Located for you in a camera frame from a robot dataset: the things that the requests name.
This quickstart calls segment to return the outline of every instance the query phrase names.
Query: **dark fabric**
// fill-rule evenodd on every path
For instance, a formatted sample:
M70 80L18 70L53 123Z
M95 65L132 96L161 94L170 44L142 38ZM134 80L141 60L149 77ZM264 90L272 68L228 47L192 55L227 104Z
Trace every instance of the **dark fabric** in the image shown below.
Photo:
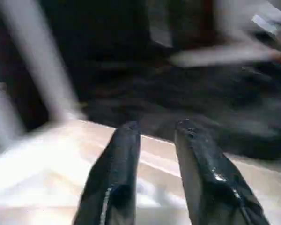
M131 68L95 82L89 120L118 127L136 120L143 133L174 140L185 118L210 129L221 148L254 158L281 158L281 64Z

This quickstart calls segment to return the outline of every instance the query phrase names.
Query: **shiny surface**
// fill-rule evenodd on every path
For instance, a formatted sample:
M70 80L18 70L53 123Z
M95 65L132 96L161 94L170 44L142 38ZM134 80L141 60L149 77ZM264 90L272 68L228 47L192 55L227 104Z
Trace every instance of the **shiny surface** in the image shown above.
M178 123L175 145L193 225L269 224L240 171L204 128Z
M139 154L136 123L118 128L89 172L75 225L134 225Z
M2 154L0 224L72 224L89 170L114 130L81 120L52 124ZM281 162L274 164L233 155L228 157L257 196L270 224L281 225ZM142 135L137 182L144 179L185 199L177 162L173 143ZM44 182L35 180L38 174L45 177ZM31 182L28 182L29 177L33 178ZM180 221L188 219L185 201L178 208L169 209L164 200L156 200L153 188L145 188L149 192L142 189L137 187L140 193L136 196L137 225L190 224L189 220Z

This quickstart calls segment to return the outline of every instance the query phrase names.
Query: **white pole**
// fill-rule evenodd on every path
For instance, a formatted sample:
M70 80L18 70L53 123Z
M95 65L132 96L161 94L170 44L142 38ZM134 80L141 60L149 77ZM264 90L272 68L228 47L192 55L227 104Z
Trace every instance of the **white pole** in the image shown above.
M37 1L0 0L0 10L52 119L83 118Z

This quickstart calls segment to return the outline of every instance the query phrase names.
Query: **blurry background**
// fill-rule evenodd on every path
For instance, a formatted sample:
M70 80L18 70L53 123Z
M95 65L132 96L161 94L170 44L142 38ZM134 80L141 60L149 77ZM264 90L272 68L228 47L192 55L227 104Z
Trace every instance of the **blurry background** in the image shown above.
M22 133L63 108L113 127L137 120L170 141L191 118L225 151L281 158L280 53L252 21L266 1L18 3L29 7L0 1L0 83Z

